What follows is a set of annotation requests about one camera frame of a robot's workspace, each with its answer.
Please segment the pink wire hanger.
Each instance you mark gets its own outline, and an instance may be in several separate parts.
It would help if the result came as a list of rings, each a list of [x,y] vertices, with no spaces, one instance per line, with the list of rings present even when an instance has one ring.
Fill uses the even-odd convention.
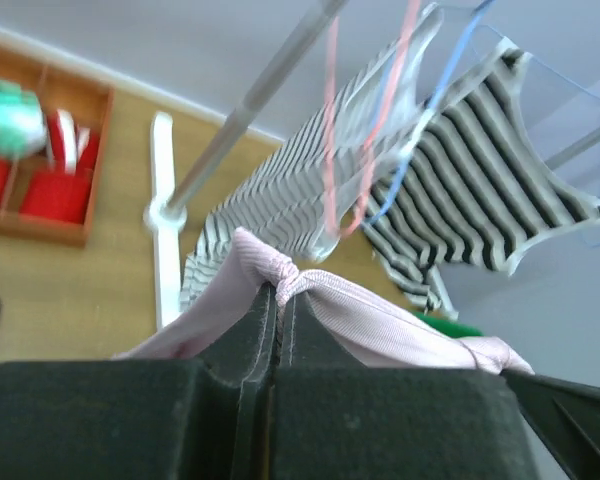
[[[376,137],[391,113],[397,112],[400,106],[412,108],[415,104],[415,84],[421,62],[415,38],[420,5],[419,1],[407,3],[396,42],[340,107],[336,106],[335,92],[339,20],[334,19],[329,27],[323,120],[324,223],[326,232],[335,238],[351,235],[363,221],[376,165],[373,153]],[[353,220],[347,227],[340,225],[337,203],[335,157],[339,140],[360,145],[360,190]]]

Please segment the mauve tank top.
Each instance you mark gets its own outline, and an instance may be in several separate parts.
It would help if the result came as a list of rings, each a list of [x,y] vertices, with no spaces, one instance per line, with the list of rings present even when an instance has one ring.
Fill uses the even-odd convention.
[[[532,373],[497,337],[451,338],[375,293],[324,270],[300,270],[293,260],[244,228],[204,292],[175,321],[126,352],[128,358],[190,358],[247,313],[257,291],[275,287],[281,313],[297,294],[309,297],[318,322],[369,367],[429,367]]]

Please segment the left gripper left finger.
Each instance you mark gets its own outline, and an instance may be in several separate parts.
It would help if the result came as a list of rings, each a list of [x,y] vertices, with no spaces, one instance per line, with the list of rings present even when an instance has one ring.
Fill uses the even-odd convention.
[[[192,359],[0,363],[0,479],[256,478],[276,313]]]

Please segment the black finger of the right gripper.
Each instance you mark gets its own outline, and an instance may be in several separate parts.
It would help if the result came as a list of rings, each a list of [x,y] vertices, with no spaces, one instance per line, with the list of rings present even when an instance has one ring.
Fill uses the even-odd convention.
[[[502,373],[519,409],[571,479],[600,479],[600,387],[529,375]]]

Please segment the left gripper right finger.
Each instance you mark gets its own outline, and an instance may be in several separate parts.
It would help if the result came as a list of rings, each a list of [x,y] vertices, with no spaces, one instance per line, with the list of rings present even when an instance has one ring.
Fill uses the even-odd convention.
[[[274,376],[273,479],[537,477],[513,393],[479,370],[369,368],[295,296]]]

